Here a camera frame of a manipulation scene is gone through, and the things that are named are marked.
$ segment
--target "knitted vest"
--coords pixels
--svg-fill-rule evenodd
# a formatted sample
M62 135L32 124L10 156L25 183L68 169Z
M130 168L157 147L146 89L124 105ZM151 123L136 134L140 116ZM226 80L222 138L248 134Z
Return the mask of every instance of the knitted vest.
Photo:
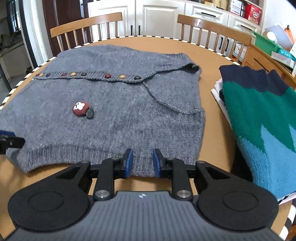
M7 157L28 172L81 160L99 164L132 148L132 175L153 176L152 151L159 148L193 164L205 126L200 73L182 53L113 45L61 52L0 111L0 130L26 140ZM89 103L94 117L75 115L77 102Z
M277 198L296 190L296 93L275 70L221 66L237 144L254 183Z

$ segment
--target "gray knitted sweater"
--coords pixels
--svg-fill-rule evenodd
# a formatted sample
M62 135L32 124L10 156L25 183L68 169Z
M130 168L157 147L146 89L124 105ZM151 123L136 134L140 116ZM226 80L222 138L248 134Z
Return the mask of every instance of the gray knitted sweater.
M0 130L26 140L22 149L7 150L24 172L81 160L98 164L127 148L134 150L132 175L154 175L154 148L195 162L205 113L201 69L187 55L89 46L61 52L42 73L0 111ZM73 114L80 101L93 107L93 119Z

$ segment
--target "black round base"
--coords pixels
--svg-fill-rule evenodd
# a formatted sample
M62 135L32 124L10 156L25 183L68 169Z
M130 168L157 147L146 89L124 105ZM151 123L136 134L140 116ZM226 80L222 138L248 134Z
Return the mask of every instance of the black round base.
M247 181L219 180L198 197L197 208L210 222L233 231L271 227L278 212L276 198Z
M8 212L14 224L31 231L55 231L79 221L90 207L88 196L68 180L51 179L15 193Z

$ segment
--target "red box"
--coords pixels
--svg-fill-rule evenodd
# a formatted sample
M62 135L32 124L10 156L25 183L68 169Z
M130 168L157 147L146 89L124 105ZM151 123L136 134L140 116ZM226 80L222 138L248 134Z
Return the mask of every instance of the red box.
M246 10L244 13L244 18L246 18L247 20L250 20L253 23L259 24L259 20L260 20L260 16L261 16L261 9L247 3L246 4Z

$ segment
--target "green knit section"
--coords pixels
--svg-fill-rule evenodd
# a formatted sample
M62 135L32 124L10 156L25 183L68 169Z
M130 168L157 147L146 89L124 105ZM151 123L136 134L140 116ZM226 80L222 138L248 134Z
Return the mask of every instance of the green knit section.
M234 82L223 83L225 103L235 134L250 141L265 153L261 126L290 150L295 151L289 125L296 129L296 93L288 88L277 96L243 88Z

